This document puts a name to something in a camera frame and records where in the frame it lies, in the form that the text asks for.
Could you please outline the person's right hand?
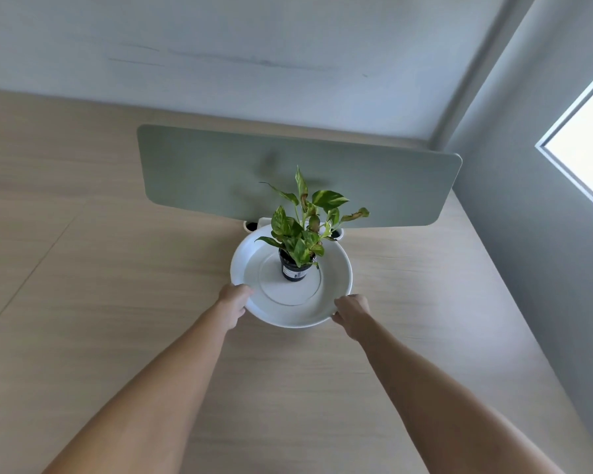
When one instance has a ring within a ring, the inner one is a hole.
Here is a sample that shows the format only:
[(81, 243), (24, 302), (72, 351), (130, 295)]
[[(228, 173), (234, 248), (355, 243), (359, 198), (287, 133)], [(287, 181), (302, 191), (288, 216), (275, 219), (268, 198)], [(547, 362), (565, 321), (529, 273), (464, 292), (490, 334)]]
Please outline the person's right hand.
[(349, 294), (356, 296), (355, 310), (337, 311), (332, 315), (332, 320), (343, 327), (347, 335), (357, 342), (362, 342), (364, 335), (369, 333), (373, 318), (367, 298), (362, 294)]

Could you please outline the person's left hand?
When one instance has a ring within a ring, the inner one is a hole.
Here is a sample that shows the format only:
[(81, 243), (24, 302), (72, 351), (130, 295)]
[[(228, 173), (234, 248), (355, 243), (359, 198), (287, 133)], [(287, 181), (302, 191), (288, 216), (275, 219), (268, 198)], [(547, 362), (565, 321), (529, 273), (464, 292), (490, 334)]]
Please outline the person's left hand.
[(215, 317), (220, 324), (226, 329), (233, 329), (241, 316), (246, 311), (246, 303), (249, 300), (232, 300), (229, 298), (229, 286), (234, 284), (224, 285), (218, 295), (218, 299), (214, 304)]

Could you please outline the white round plate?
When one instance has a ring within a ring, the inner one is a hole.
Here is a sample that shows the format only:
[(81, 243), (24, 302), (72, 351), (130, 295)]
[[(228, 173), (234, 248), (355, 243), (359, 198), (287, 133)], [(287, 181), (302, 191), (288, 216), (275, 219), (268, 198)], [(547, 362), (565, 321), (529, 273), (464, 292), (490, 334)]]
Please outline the white round plate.
[(340, 243), (325, 240), (318, 267), (291, 281), (283, 275), (278, 248), (258, 241), (261, 236), (270, 236), (269, 225), (248, 233), (231, 259), (231, 282), (253, 290), (245, 309), (265, 323), (290, 329), (330, 318), (337, 311), (335, 299), (350, 294), (353, 285), (350, 259)]

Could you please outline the person's left forearm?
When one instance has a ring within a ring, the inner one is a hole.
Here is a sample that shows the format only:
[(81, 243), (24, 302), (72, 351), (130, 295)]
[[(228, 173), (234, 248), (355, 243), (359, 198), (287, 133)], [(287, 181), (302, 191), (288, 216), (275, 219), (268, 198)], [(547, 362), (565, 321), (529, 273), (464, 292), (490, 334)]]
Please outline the person's left forearm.
[(179, 474), (224, 340), (240, 311), (216, 302), (131, 379), (42, 474)]

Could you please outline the person's right forearm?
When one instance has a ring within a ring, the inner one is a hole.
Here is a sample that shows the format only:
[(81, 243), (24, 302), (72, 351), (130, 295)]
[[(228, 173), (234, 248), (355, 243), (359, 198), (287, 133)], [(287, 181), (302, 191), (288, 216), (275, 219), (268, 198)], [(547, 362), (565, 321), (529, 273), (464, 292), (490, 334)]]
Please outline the person's right forearm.
[(565, 474), (496, 410), (369, 318), (356, 340), (430, 474)]

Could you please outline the small black plant pot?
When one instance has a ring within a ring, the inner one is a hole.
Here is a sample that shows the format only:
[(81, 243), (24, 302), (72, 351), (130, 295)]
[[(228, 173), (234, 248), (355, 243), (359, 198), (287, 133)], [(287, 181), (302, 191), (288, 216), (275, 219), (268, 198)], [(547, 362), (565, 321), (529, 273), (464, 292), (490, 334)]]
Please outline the small black plant pot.
[(310, 268), (317, 266), (316, 255), (313, 253), (310, 255), (310, 262), (303, 263), (301, 266), (298, 266), (287, 251), (279, 249), (278, 252), (282, 274), (285, 279), (292, 282), (300, 281), (307, 275), (307, 271)]

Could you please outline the green leafy plant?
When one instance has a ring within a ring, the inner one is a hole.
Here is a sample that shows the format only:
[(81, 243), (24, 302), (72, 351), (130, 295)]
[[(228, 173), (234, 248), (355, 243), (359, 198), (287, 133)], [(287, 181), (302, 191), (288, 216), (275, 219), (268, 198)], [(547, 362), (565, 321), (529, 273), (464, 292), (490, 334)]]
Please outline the green leafy plant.
[(340, 229), (344, 223), (369, 217), (370, 211), (362, 207), (353, 214), (341, 215), (340, 206), (349, 199), (331, 190), (318, 190), (310, 195), (299, 167), (296, 168), (295, 181), (297, 194), (271, 186), (293, 204), (294, 217), (289, 216), (283, 206), (277, 207), (270, 221), (270, 236), (260, 236), (257, 240), (287, 251), (298, 266), (310, 262), (313, 253), (318, 265), (318, 259), (325, 253), (323, 241), (332, 241), (332, 231)]

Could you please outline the window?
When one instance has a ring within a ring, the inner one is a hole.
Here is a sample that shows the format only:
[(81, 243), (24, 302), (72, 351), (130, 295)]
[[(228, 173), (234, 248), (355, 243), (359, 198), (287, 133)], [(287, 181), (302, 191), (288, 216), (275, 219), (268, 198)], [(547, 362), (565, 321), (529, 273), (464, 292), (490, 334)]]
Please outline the window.
[(536, 149), (593, 203), (593, 80)]

